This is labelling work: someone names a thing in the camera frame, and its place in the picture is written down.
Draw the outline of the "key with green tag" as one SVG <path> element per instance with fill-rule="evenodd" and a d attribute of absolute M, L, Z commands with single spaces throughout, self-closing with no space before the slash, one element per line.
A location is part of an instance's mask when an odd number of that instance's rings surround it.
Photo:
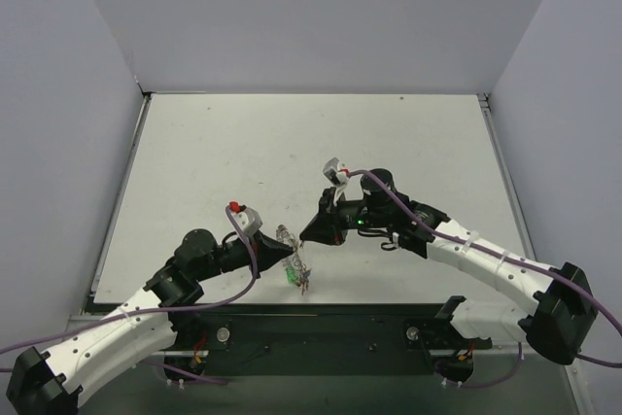
<path fill-rule="evenodd" d="M 287 266 L 285 268 L 285 272 L 286 272 L 288 283 L 296 285 L 298 282 L 298 277 L 297 277 L 297 273 L 295 269 L 292 266 Z"/>

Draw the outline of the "metal keyring disc with rings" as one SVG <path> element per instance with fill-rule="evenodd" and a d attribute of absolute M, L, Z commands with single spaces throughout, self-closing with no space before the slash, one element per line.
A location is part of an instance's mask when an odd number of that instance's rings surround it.
<path fill-rule="evenodd" d="M 297 237 L 293 233 L 291 233 L 285 225 L 277 226 L 276 237 L 278 241 L 282 243 L 290 244 L 293 247 L 295 247 L 294 256 L 289 266 L 292 266 L 295 269 L 297 273 L 297 277 L 298 277 L 298 282 L 296 285 L 294 284 L 290 284 L 290 285 L 294 285 L 300 290 L 300 283 L 302 281 L 308 280 L 310 282 L 310 277 L 309 278 L 304 277 L 304 272 L 309 270 L 310 268 L 307 267 L 307 265 L 303 262 L 301 258 L 300 243 Z"/>

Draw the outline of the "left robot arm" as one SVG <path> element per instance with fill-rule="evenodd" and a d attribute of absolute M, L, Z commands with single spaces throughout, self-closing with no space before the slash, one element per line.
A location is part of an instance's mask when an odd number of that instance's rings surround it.
<path fill-rule="evenodd" d="M 198 339 L 196 302 L 207 279 L 248 268 L 254 279 L 293 248 L 261 232 L 219 244 L 189 232 L 173 256 L 131 298 L 50 348 L 29 346 L 16 359 L 7 399 L 18 414 L 75 414 L 107 383 L 152 353 Z"/>

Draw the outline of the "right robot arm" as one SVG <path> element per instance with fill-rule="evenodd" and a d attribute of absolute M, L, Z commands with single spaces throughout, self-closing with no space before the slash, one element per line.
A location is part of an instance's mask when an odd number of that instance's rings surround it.
<path fill-rule="evenodd" d="M 331 186 L 300 233 L 301 241 L 340 246 L 351 230 L 383 236 L 389 249 L 453 267 L 503 295 L 499 303 L 448 300 L 449 325 L 461 339 L 526 342 L 562 365 L 578 356 L 598 316 L 580 268 L 570 263 L 556 268 L 514 256 L 399 192 L 387 169 L 363 172 L 363 196 L 357 200 L 345 196 L 351 172 L 328 168 L 325 175 Z"/>

